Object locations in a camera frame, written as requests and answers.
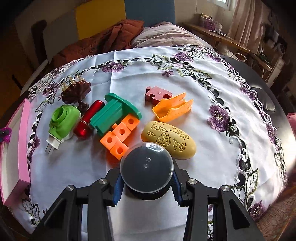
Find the green plastic spool stand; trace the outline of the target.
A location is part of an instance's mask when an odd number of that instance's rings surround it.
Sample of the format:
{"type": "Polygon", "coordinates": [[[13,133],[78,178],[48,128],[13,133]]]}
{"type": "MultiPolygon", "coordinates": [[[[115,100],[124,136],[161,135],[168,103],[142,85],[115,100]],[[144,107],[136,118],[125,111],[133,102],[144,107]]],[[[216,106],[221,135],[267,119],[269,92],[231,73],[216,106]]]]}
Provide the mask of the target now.
{"type": "Polygon", "coordinates": [[[103,137],[110,128],[119,123],[128,114],[142,119],[140,111],[128,100],[121,98],[115,93],[105,96],[107,104],[100,109],[90,120],[90,125],[96,130],[98,136],[103,137]]]}

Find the orange cube block cluster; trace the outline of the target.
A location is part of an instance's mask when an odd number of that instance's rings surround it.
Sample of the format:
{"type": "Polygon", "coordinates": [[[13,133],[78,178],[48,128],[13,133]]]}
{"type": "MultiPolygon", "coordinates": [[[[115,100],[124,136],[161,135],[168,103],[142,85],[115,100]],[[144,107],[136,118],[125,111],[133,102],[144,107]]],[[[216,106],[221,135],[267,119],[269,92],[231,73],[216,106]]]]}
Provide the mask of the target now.
{"type": "Polygon", "coordinates": [[[128,114],[119,124],[114,124],[101,139],[100,143],[109,150],[109,152],[119,161],[129,150],[123,142],[139,125],[140,120],[132,114],[128,114]]]}

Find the purple plastic cup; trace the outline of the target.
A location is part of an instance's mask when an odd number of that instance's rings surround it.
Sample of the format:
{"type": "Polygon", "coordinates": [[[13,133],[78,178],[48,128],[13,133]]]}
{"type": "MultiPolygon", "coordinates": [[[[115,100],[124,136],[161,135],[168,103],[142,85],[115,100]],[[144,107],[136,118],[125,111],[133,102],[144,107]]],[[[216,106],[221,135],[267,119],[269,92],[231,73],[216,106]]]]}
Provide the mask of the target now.
{"type": "Polygon", "coordinates": [[[0,143],[9,143],[11,139],[11,128],[0,128],[0,143]]]}

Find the orange plastic scoop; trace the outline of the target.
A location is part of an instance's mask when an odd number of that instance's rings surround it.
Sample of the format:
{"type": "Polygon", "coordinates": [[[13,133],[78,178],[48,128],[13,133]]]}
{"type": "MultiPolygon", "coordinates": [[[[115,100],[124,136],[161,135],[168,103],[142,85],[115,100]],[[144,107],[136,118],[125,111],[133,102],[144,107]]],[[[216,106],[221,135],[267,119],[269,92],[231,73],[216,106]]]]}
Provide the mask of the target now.
{"type": "Polygon", "coordinates": [[[156,118],[163,123],[173,121],[192,109],[193,100],[185,100],[186,93],[183,92],[169,99],[162,99],[152,108],[156,118]]]}

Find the red puzzle piece block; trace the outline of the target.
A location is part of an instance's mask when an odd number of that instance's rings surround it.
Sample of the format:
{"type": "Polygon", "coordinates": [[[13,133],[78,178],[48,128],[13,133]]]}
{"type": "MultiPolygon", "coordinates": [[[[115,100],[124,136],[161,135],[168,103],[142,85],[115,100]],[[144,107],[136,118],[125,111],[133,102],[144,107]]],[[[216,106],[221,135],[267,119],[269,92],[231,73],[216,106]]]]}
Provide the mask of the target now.
{"type": "Polygon", "coordinates": [[[159,88],[157,86],[146,88],[145,100],[150,102],[152,105],[157,105],[162,99],[170,99],[173,96],[168,90],[159,88]]]}

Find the pink cushion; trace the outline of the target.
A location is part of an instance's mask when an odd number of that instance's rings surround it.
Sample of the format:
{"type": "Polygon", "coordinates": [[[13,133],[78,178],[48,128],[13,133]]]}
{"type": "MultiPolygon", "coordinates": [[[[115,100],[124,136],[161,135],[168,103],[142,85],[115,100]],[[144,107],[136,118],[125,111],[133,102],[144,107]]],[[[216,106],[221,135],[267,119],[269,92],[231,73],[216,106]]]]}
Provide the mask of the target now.
{"type": "Polygon", "coordinates": [[[294,135],[296,136],[296,113],[289,113],[287,115],[287,119],[293,130],[294,135]]]}

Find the green plug-in night light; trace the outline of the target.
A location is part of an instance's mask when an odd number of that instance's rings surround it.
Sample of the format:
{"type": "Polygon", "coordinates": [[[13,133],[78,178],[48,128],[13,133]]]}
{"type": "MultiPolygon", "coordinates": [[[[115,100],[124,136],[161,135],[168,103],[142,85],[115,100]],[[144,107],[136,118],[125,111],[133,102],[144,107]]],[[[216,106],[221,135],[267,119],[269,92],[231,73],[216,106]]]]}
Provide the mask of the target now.
{"type": "Polygon", "coordinates": [[[48,144],[45,152],[52,154],[53,150],[59,149],[60,144],[70,139],[80,119],[81,112],[75,106],[64,104],[55,109],[49,123],[49,136],[46,139],[48,144]]]}

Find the rust brown jacket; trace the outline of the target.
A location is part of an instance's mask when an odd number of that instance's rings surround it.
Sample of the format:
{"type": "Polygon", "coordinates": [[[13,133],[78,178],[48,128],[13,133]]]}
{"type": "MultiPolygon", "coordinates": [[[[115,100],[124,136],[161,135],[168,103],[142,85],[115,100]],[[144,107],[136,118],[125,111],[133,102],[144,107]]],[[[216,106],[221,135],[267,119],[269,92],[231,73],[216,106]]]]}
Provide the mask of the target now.
{"type": "Polygon", "coordinates": [[[144,29],[144,21],[121,20],[102,32],[68,45],[55,56],[51,65],[58,68],[73,60],[88,55],[108,53],[114,50],[125,50],[132,47],[132,40],[144,29]]]}

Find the pink beige curtain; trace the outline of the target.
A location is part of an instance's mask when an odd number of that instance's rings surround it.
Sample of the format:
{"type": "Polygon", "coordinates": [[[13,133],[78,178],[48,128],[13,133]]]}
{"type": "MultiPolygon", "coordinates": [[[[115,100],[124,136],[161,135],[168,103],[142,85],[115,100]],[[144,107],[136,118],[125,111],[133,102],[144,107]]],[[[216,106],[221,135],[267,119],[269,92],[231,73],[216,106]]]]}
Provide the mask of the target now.
{"type": "Polygon", "coordinates": [[[267,15],[268,8],[262,1],[237,1],[228,36],[256,54],[267,15]]]}

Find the yellow embossed oval soap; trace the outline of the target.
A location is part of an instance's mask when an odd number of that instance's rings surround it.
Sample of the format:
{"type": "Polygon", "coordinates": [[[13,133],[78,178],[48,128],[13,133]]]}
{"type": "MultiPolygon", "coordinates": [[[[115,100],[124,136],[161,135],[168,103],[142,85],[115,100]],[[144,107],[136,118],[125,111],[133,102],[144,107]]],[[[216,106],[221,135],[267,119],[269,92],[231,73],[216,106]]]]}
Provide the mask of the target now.
{"type": "Polygon", "coordinates": [[[178,160],[190,159],[197,151],[195,141],[186,132],[160,121],[150,121],[144,127],[140,138],[143,142],[162,146],[178,160]]]}

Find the wooden side table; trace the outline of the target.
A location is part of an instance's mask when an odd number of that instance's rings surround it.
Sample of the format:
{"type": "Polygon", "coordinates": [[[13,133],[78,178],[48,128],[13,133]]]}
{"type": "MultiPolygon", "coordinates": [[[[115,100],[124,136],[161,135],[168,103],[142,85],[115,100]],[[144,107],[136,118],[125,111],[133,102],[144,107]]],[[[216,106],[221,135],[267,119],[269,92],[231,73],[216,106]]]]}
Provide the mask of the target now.
{"type": "Polygon", "coordinates": [[[209,37],[212,40],[213,48],[215,48],[217,44],[221,42],[226,46],[229,46],[229,47],[238,49],[240,51],[243,51],[244,53],[250,54],[250,56],[254,60],[256,60],[264,70],[268,72],[272,70],[272,68],[269,65],[267,65],[265,62],[261,61],[257,55],[253,54],[249,49],[247,49],[246,47],[243,47],[236,40],[229,38],[227,35],[224,36],[221,33],[216,33],[215,31],[211,31],[204,27],[200,27],[194,24],[183,23],[183,26],[189,31],[196,31],[204,36],[209,37]]]}

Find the black round table edge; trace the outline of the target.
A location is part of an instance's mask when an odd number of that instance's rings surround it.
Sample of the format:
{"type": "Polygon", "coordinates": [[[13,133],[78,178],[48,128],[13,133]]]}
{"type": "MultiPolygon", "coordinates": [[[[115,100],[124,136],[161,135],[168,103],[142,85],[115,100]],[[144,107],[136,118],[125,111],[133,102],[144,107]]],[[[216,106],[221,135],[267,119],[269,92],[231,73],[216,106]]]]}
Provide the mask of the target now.
{"type": "Polygon", "coordinates": [[[257,92],[259,100],[263,103],[263,110],[271,117],[273,127],[277,129],[276,135],[281,140],[287,174],[291,176],[295,169],[295,135],[280,103],[251,67],[239,60],[224,55],[221,55],[221,57],[239,72],[252,90],[257,92]]]}

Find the purple box on table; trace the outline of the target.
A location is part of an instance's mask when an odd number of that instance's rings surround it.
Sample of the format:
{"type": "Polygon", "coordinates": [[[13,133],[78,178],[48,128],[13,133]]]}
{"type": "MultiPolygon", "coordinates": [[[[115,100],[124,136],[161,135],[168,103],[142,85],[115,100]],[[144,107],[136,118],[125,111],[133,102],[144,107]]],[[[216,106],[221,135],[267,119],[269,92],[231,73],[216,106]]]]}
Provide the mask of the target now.
{"type": "Polygon", "coordinates": [[[222,24],[213,20],[209,15],[201,14],[199,24],[210,31],[221,32],[222,30],[222,24]]]}

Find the pink white tray box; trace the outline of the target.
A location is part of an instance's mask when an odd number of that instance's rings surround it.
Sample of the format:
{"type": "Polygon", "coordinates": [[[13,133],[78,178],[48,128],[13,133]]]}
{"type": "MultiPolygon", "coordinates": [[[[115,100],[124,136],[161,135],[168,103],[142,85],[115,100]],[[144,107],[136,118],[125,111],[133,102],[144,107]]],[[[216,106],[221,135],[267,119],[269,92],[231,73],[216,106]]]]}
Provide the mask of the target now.
{"type": "Polygon", "coordinates": [[[9,143],[1,143],[1,199],[11,206],[30,184],[27,163],[27,126],[31,103],[25,99],[12,115],[9,143]]]}

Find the grey yellow blue headboard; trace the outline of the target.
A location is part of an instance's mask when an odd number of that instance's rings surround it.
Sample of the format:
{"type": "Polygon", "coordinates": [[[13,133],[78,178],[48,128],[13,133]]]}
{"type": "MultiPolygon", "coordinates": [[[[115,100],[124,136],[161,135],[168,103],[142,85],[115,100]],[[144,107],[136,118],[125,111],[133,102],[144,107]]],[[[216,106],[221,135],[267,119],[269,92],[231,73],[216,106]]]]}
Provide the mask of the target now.
{"type": "Polygon", "coordinates": [[[174,1],[88,1],[64,13],[43,30],[47,59],[120,20],[144,21],[145,27],[176,22],[174,1]]]}

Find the red metallic cylinder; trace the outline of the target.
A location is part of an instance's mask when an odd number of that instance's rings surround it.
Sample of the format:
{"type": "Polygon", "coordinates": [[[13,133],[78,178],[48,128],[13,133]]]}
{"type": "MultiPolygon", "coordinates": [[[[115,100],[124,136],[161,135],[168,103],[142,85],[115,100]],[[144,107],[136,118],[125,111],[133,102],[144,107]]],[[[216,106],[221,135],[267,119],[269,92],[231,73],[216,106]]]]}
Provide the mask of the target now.
{"type": "Polygon", "coordinates": [[[100,109],[105,106],[105,103],[101,100],[96,100],[93,104],[86,110],[85,114],[79,120],[78,124],[75,126],[73,133],[77,138],[81,140],[86,140],[93,134],[93,127],[90,124],[91,119],[95,114],[97,114],[100,109]]]}

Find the pink grey pillow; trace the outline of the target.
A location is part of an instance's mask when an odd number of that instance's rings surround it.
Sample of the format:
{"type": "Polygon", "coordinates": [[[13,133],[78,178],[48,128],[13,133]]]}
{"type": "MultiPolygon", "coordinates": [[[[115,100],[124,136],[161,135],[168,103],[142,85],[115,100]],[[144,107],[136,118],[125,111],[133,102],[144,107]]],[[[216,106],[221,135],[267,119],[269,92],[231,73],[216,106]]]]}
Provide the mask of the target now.
{"type": "Polygon", "coordinates": [[[131,43],[132,48],[176,45],[196,45],[213,49],[200,37],[170,22],[161,22],[154,27],[144,28],[131,43]]]}

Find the white framed window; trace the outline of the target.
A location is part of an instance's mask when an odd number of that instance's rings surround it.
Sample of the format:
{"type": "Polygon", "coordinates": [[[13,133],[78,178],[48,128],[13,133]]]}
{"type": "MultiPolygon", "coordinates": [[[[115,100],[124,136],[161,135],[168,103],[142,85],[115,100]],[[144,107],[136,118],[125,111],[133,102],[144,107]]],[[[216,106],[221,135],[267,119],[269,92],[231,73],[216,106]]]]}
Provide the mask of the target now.
{"type": "Polygon", "coordinates": [[[236,0],[207,0],[207,1],[229,11],[233,11],[236,5],[236,0]]]}

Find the white embroidered floral tablecloth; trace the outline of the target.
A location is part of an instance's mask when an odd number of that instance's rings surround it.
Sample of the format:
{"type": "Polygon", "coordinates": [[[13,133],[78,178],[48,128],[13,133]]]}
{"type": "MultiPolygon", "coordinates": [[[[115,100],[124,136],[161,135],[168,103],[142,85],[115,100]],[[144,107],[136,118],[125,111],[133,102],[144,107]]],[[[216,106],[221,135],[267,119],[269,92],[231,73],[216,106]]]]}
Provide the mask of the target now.
{"type": "Polygon", "coordinates": [[[228,60],[196,46],[112,51],[59,67],[30,89],[31,186],[10,208],[28,232],[67,185],[90,185],[111,167],[112,156],[97,136],[85,141],[72,137],[52,154],[45,152],[52,113],[63,103],[62,86],[77,77],[91,83],[88,103],[115,93],[141,112],[128,146],[140,143],[143,128],[156,118],[144,99],[148,86],[185,93],[192,108],[172,125],[195,141],[197,152],[179,166],[206,186],[230,186],[253,218],[259,218],[287,186],[280,129],[264,110],[259,93],[228,60]]]}

